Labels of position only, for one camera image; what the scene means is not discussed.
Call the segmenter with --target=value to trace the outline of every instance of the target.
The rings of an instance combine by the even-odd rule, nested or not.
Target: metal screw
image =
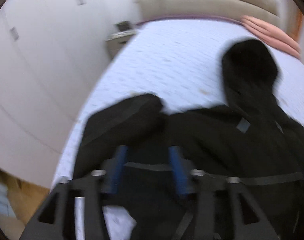
[[[91,172],[92,176],[104,176],[107,174],[106,170],[94,170]]]
[[[230,184],[235,184],[235,183],[240,183],[241,182],[239,177],[228,177],[226,180]]]
[[[68,182],[69,182],[68,177],[61,177],[59,181],[60,184],[68,184]]]
[[[205,172],[203,170],[191,170],[192,176],[204,176]]]

